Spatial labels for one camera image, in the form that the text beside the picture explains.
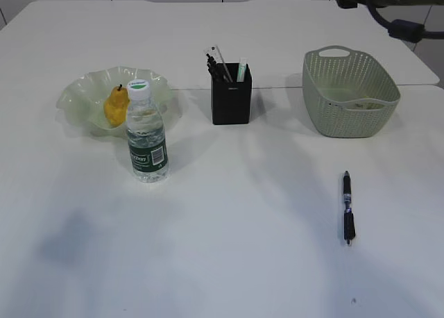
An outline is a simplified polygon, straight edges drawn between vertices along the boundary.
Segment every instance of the black pen holder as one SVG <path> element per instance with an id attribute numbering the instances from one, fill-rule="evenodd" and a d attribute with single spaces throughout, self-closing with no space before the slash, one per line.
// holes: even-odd
<path id="1" fill-rule="evenodd" d="M 239 63 L 227 63 L 233 83 L 211 81 L 211 111 L 214 125 L 248 124 L 250 121 L 251 73 L 248 65 L 243 82 L 235 82 Z"/>

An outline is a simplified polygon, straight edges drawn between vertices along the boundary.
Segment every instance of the bottle label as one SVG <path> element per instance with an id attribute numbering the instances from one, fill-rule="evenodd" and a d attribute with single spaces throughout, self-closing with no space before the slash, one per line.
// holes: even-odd
<path id="1" fill-rule="evenodd" d="M 168 163 L 165 140 L 151 148 L 137 148 L 129 145 L 133 167 L 140 172 L 155 172 Z"/>

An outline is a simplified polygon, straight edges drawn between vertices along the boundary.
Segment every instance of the wavy glass bowl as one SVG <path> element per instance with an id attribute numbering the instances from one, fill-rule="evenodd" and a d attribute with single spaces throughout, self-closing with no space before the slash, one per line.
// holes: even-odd
<path id="1" fill-rule="evenodd" d="M 178 100 L 165 77 L 149 69 L 114 67 L 88 73 L 63 90 L 56 106 L 65 112 L 71 125 L 86 128 L 92 135 L 125 137 L 126 125 L 112 127 L 105 117 L 103 103 L 110 96 L 112 88 L 120 84 L 126 86 L 135 78 L 142 78 L 150 83 L 165 129 L 170 129 L 181 116 Z"/>

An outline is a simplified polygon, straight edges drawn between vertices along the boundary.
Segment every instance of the gray-green basket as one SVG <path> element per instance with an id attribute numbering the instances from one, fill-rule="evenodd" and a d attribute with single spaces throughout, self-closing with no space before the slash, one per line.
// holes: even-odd
<path id="1" fill-rule="evenodd" d="M 348 55 L 321 55 L 332 49 Z M 376 134 L 400 100 L 398 87 L 376 59 L 342 46 L 305 54 L 302 87 L 314 126 L 330 137 Z"/>

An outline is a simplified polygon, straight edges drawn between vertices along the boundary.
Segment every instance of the yellow pear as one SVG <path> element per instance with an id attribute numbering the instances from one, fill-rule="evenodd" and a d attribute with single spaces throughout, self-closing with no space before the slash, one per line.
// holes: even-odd
<path id="1" fill-rule="evenodd" d="M 122 84 L 112 89 L 111 95 L 103 104 L 103 110 L 105 111 L 106 119 L 113 127 L 120 126 L 125 122 L 126 109 L 129 103 L 128 91 L 122 87 Z"/>

